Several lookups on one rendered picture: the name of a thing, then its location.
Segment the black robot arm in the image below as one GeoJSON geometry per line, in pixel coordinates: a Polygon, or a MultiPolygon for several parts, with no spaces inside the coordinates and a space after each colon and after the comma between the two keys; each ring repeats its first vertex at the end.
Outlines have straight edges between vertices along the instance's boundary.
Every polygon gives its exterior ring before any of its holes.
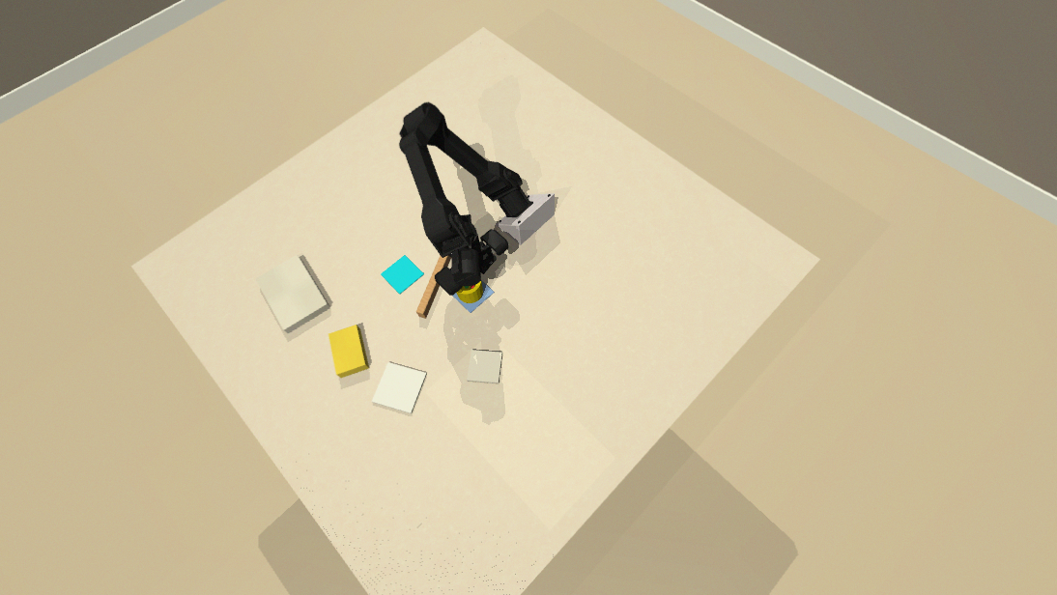
{"type": "Polygon", "coordinates": [[[471,215],[460,215],[443,194],[434,160],[428,146],[435,146],[477,179],[477,189],[500,202],[506,217],[518,217],[533,204],[520,188],[522,179],[499,162],[487,161],[447,127],[442,112],[432,103],[423,103],[404,117],[400,150],[409,162],[419,197],[422,198],[424,231],[443,257],[451,257],[451,274],[460,287],[481,281],[480,242],[471,215]]]}

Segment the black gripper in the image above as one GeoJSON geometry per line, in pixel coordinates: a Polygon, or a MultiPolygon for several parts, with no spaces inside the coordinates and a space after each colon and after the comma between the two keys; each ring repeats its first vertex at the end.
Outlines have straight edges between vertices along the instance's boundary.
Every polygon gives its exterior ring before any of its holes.
{"type": "MultiPolygon", "coordinates": [[[[492,253],[492,249],[494,249],[497,255],[501,255],[508,249],[508,241],[499,233],[493,231],[493,229],[485,233],[480,239],[480,246],[479,249],[477,249],[477,253],[479,253],[480,272],[484,274],[497,260],[497,257],[492,253]]],[[[456,293],[462,289],[460,285],[456,284],[453,274],[451,274],[451,269],[448,267],[443,267],[443,269],[440,269],[435,274],[435,282],[450,296],[456,295],[456,293]]]]}

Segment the yellow rectangular block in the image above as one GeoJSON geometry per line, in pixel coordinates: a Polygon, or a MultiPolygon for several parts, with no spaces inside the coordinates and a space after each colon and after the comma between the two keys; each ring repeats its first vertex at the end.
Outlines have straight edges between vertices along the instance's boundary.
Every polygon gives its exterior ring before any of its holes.
{"type": "Polygon", "coordinates": [[[338,377],[350,375],[369,369],[369,364],[358,326],[350,326],[329,334],[332,345],[332,355],[338,377]]]}

